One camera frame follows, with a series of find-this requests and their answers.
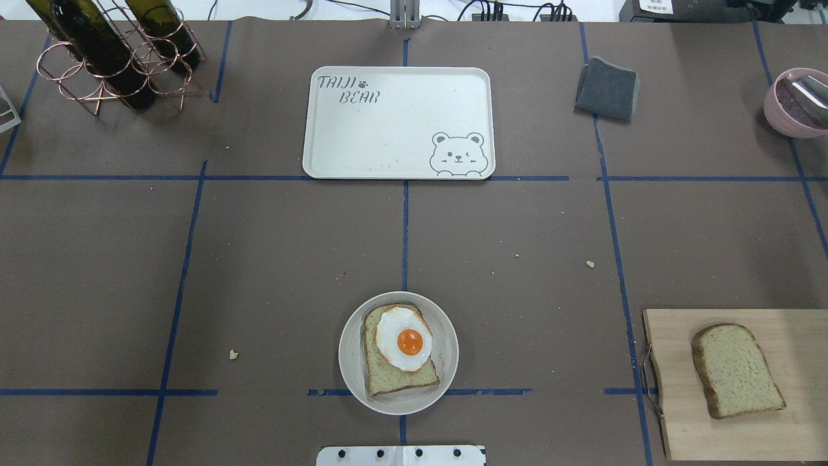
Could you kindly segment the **pink bowl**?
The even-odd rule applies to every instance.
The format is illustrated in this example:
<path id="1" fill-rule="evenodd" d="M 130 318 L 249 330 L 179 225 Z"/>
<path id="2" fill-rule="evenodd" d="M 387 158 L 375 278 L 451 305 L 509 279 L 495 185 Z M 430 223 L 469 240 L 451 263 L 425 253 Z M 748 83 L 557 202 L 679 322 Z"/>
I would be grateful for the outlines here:
<path id="1" fill-rule="evenodd" d="M 787 78 L 800 79 L 808 76 L 824 85 L 827 83 L 825 72 L 810 68 L 793 68 L 779 74 L 764 96 L 764 116 L 769 124 L 782 135 L 795 139 L 826 136 L 826 125 L 813 122 L 807 112 L 796 103 L 795 98 L 783 83 Z"/>

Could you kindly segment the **metal scoop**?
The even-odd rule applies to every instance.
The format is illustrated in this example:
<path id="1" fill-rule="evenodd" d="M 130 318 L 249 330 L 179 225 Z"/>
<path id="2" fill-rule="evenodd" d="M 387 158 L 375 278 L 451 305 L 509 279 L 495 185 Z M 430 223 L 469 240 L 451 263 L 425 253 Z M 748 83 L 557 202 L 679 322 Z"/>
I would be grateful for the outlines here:
<path id="1" fill-rule="evenodd" d="M 807 115 L 809 124 L 825 129 L 827 126 L 826 85 L 813 76 L 799 78 L 787 76 L 783 83 L 802 114 Z"/>

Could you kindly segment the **fried egg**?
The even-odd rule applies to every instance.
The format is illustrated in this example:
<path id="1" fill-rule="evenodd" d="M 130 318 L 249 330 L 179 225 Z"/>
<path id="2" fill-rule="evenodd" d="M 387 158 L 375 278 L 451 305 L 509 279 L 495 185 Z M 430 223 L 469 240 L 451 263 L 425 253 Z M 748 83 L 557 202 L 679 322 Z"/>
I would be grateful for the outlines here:
<path id="1" fill-rule="evenodd" d="M 433 334 L 420 311 L 395 305 L 382 311 L 375 344 L 382 357 L 403 372 L 417 372 L 431 357 Z"/>

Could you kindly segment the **bread slice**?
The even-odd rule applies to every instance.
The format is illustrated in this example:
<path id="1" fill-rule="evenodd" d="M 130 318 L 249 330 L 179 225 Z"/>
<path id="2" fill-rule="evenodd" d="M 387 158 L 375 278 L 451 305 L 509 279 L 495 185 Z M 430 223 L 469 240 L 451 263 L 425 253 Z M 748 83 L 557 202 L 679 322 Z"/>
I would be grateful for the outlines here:
<path id="1" fill-rule="evenodd" d="M 786 409 L 763 350 L 747 327 L 736 322 L 705 327 L 692 337 L 691 346 L 710 418 Z"/>
<path id="2" fill-rule="evenodd" d="M 437 369 L 431 357 L 425 365 L 417 372 L 403 372 L 394 368 L 384 357 L 375 344 L 375 330 L 382 311 L 391 309 L 395 305 L 403 307 L 417 307 L 408 304 L 388 304 L 376 307 L 365 316 L 362 328 L 362 345 L 365 351 L 365 363 L 367 364 L 367 394 L 378 396 L 401 392 L 412 388 L 435 386 L 440 382 Z"/>

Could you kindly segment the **aluminium frame post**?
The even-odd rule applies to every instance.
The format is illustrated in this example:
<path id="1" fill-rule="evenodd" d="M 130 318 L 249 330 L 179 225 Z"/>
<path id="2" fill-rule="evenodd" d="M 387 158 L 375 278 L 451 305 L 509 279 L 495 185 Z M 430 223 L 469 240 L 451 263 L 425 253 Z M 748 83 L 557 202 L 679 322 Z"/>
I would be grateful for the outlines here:
<path id="1" fill-rule="evenodd" d="M 420 0 L 390 0 L 389 24 L 391 29 L 418 29 L 422 24 Z"/>

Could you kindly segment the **white round plate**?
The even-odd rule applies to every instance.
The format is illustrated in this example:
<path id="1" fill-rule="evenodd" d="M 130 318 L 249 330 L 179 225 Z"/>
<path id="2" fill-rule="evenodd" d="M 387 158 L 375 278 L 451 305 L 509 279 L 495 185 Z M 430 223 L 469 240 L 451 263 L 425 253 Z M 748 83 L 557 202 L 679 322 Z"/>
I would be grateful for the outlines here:
<path id="1" fill-rule="evenodd" d="M 413 305 L 422 311 L 425 322 L 434 334 L 431 359 L 437 370 L 438 384 L 408 388 L 391 394 L 369 394 L 364 319 L 376 307 L 388 304 Z M 446 394 L 457 372 L 458 363 L 459 342 L 452 321 L 431 299 L 411 292 L 397 290 L 370 298 L 350 316 L 340 337 L 339 366 L 346 386 L 363 405 L 384 415 L 411 415 L 432 406 Z"/>

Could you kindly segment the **grey folded cloth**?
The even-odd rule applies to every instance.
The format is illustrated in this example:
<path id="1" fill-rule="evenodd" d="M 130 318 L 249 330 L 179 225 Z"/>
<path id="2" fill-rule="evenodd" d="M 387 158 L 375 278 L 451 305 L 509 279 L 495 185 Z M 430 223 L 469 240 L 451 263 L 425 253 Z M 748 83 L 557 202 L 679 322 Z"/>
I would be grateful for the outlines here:
<path id="1" fill-rule="evenodd" d="M 577 109 L 629 121 L 638 108 L 638 73 L 592 56 L 583 65 L 576 90 Z"/>

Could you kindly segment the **cream bear tray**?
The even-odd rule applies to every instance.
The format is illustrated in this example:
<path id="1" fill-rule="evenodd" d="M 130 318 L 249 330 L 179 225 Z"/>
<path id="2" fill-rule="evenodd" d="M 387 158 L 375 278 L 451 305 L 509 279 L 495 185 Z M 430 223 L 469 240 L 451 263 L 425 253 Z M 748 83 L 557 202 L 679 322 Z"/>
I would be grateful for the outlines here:
<path id="1" fill-rule="evenodd" d="M 325 179 L 490 177 L 489 75 L 476 67 L 322 66 L 310 79 L 302 165 Z"/>

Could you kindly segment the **wooden cutting board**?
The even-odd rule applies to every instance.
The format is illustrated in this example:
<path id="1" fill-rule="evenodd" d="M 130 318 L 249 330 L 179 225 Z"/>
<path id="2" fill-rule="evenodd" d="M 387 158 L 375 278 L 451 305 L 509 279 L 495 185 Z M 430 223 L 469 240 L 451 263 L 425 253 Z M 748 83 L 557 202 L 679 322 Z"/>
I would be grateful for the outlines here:
<path id="1" fill-rule="evenodd" d="M 692 362 L 692 337 L 733 322 L 751 330 L 784 410 L 709 416 Z M 824 461 L 827 454 L 827 313 L 824 309 L 647 309 L 666 457 L 710 461 Z"/>

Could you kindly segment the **dark green wine bottle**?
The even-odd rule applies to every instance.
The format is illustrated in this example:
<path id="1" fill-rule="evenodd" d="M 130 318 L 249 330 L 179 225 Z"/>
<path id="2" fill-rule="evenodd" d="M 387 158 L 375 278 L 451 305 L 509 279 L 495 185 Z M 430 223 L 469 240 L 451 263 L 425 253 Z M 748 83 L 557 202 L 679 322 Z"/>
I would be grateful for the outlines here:
<path id="1" fill-rule="evenodd" d="M 54 1 L 51 14 L 74 48 L 124 104 L 140 110 L 154 103 L 156 94 L 147 76 L 133 65 L 132 50 L 93 1 Z"/>
<path id="2" fill-rule="evenodd" d="M 170 1 L 127 1 L 145 35 L 154 38 L 158 56 L 171 62 L 180 74 L 194 71 L 201 64 L 201 54 L 177 9 Z"/>
<path id="3" fill-rule="evenodd" d="M 45 1 L 45 0 L 26 0 L 26 4 L 32 9 L 33 12 L 38 15 L 38 17 L 44 22 L 45 26 L 49 29 L 50 35 L 56 41 L 64 43 L 64 47 L 68 50 L 68 53 L 74 58 L 74 61 L 82 63 L 84 58 L 82 54 L 76 49 L 76 47 L 70 42 L 70 39 L 65 35 L 65 33 L 60 29 L 59 24 L 56 20 L 54 20 L 52 14 L 52 1 Z"/>

